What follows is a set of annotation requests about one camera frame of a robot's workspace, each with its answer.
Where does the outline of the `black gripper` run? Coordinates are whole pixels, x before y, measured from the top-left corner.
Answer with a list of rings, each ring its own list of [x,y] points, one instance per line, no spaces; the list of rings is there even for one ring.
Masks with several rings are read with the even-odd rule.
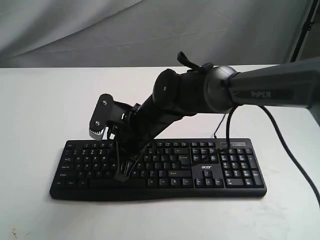
[[[180,115],[154,104],[137,107],[115,104],[113,116],[116,120],[114,150],[117,160],[114,179],[126,182],[145,146],[173,122],[180,120]]]

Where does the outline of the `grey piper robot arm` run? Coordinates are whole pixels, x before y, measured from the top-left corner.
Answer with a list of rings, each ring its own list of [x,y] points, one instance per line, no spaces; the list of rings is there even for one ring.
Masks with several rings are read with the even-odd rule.
[[[125,113],[115,134],[118,169],[125,182],[147,144],[172,123],[196,114],[231,114],[242,105],[300,107],[320,119],[320,60],[238,72],[227,65],[197,65],[183,52],[177,60],[188,67],[178,74],[166,69],[157,77],[152,94]]]

